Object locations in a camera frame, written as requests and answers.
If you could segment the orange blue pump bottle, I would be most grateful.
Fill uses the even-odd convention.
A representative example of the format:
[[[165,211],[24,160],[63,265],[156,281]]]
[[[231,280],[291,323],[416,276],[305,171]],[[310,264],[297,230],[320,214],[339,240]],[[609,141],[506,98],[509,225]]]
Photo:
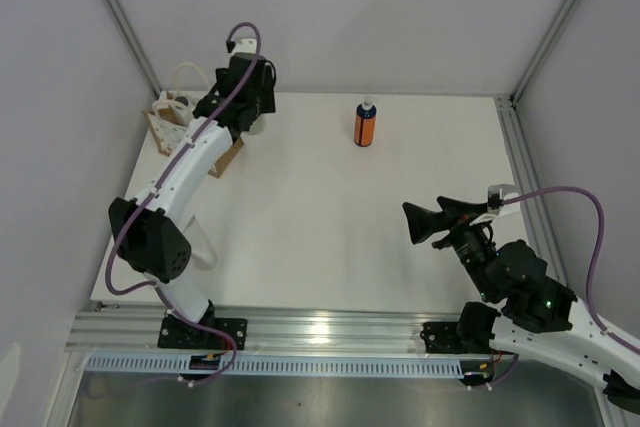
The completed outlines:
[[[356,107],[354,143],[359,147],[368,147],[373,142],[377,108],[370,97],[365,97]]]

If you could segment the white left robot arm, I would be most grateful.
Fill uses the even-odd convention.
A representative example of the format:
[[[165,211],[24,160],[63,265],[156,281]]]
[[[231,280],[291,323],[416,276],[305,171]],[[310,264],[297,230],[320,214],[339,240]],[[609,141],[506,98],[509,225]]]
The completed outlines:
[[[143,276],[182,324],[182,338],[195,348],[215,337],[215,308],[191,273],[192,246],[179,224],[187,204],[215,163],[264,114],[275,112],[274,64],[240,52],[216,72],[216,82],[193,111],[185,134],[164,170],[130,199],[115,198],[108,209],[114,240],[105,270],[107,290],[124,296],[137,285],[117,288],[116,259]]]

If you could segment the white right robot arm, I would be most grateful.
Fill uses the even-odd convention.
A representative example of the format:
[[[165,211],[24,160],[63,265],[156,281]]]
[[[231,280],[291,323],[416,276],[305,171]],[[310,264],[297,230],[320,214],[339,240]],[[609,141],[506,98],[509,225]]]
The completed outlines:
[[[523,196],[493,186],[484,203],[444,196],[439,210],[402,205],[410,239],[435,234],[433,248],[452,249],[479,292],[455,322],[426,322],[420,336],[431,354],[525,356],[570,373],[627,412],[639,411],[639,342],[598,319],[588,302],[550,277],[523,240],[496,246],[492,223]]]

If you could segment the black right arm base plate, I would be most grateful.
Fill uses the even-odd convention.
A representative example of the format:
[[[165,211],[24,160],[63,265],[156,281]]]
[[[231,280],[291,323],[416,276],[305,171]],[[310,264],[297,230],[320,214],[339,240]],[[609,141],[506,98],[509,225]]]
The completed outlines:
[[[456,329],[457,322],[430,321],[422,324],[420,337],[430,354],[460,355],[468,352]]]

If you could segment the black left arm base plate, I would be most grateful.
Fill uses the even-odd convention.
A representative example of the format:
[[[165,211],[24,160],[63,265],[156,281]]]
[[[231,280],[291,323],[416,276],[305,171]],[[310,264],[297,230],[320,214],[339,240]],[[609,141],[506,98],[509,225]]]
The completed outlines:
[[[232,338],[240,351],[245,346],[247,326],[248,321],[243,318],[216,318],[213,321],[213,328]],[[166,316],[161,323],[157,347],[174,350],[232,349],[231,343],[225,338],[192,327],[171,315]]]

